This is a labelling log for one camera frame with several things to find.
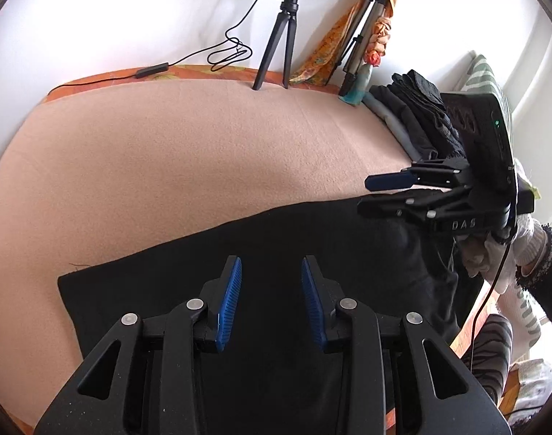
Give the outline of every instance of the grey folded clothing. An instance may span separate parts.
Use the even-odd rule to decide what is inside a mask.
[[[387,88],[410,107],[439,158],[465,157],[460,134],[451,124],[437,87],[414,70],[392,78]]]
[[[364,97],[362,97],[362,103],[384,121],[412,161],[419,162],[422,160],[421,154],[411,143],[407,129],[387,106],[377,100],[371,93],[365,93]]]
[[[404,101],[391,93],[386,86],[372,86],[369,89],[369,93],[401,120],[407,129],[411,143],[421,155],[422,160],[434,160],[437,158],[437,149],[429,141],[421,124],[419,124],[419,121],[417,121],[417,118]]]

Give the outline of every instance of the black folded clothing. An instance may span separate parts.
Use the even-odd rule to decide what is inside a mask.
[[[393,74],[393,83],[387,88],[409,106],[439,158],[465,157],[460,135],[433,83],[411,70],[404,75]]]
[[[373,85],[369,89],[369,93],[387,106],[401,120],[405,129],[407,129],[411,143],[421,155],[422,160],[435,160],[437,158],[437,149],[429,141],[427,134],[410,107],[401,98],[394,95],[386,86]]]
[[[302,258],[315,255],[326,278],[376,312],[419,312],[448,342],[483,283],[452,256],[452,238],[430,238],[397,220],[365,220],[358,201],[278,207],[61,277],[83,355],[127,312],[147,318],[197,297],[236,254],[242,288],[231,339],[222,354],[202,354],[209,433],[332,435],[342,355],[312,342]],[[389,366],[385,373],[389,409]]]

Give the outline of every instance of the pink blanket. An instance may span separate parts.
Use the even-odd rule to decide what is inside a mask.
[[[36,107],[0,162],[0,402],[34,425],[81,361],[57,277],[284,204],[365,194],[409,160],[364,107],[230,80]]]

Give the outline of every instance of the tripod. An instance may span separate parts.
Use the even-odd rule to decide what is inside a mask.
[[[294,51],[294,39],[296,37],[296,12],[298,11],[298,0],[284,0],[280,5],[280,9],[282,11],[280,11],[276,17],[274,29],[272,29],[272,34],[268,39],[266,51],[262,57],[262,62],[260,64],[260,68],[258,69],[256,80],[254,80],[254,86],[252,87],[253,90],[259,90],[262,87],[266,72],[268,71],[268,66],[272,61],[274,52],[276,52],[276,47],[282,37],[286,24],[288,24],[288,34],[286,37],[286,53],[284,55],[284,73],[282,83],[284,88],[288,88],[290,65],[292,63],[292,52]]]

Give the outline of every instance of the leg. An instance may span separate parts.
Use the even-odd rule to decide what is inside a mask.
[[[511,355],[512,325],[503,315],[490,314],[475,336],[471,372],[496,405],[506,386]],[[470,359],[471,347],[461,357],[468,368]]]
[[[284,75],[282,83],[288,88],[290,79],[290,65],[292,65],[292,53],[294,52],[294,38],[296,37],[296,16],[290,16],[288,20],[288,36],[286,38],[286,54],[284,55]]]
[[[264,57],[262,57],[262,62],[260,64],[260,68],[258,69],[258,74],[256,75],[256,80],[254,80],[254,86],[252,87],[253,90],[259,90],[262,86],[262,83],[264,82],[264,77],[266,76],[266,72],[268,71],[268,66],[272,61],[272,57],[274,56],[276,47],[278,47],[278,41],[280,41],[280,37],[282,37],[284,26],[286,25],[288,18],[288,14],[286,14],[284,11],[278,13],[276,23],[274,24],[274,29],[272,30],[272,34],[268,39],[268,45],[266,46]]]

